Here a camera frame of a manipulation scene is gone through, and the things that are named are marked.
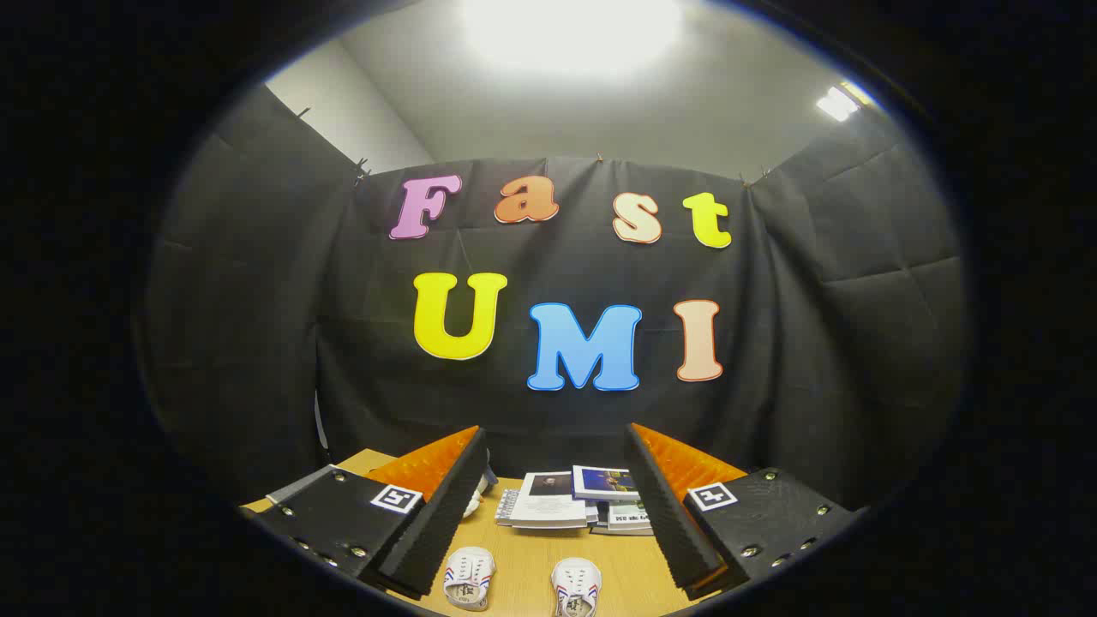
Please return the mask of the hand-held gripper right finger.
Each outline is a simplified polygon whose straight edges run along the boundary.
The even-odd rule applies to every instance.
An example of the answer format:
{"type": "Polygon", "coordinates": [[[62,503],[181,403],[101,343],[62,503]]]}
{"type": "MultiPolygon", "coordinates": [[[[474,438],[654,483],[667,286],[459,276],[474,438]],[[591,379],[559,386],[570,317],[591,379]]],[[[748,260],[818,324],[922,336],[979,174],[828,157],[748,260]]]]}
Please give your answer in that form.
{"type": "Polygon", "coordinates": [[[626,427],[626,459],[689,601],[774,577],[860,519],[790,472],[745,472],[643,425],[626,427]]]}

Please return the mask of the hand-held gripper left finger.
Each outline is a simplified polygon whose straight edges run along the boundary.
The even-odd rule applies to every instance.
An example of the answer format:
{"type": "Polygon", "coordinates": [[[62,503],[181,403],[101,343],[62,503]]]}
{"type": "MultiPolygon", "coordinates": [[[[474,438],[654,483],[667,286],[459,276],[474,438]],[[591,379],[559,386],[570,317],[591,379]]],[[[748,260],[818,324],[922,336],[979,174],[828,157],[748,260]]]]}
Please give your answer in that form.
{"type": "Polygon", "coordinates": [[[324,465],[244,517],[318,566],[419,601],[489,465],[478,426],[357,473],[324,465]]]}

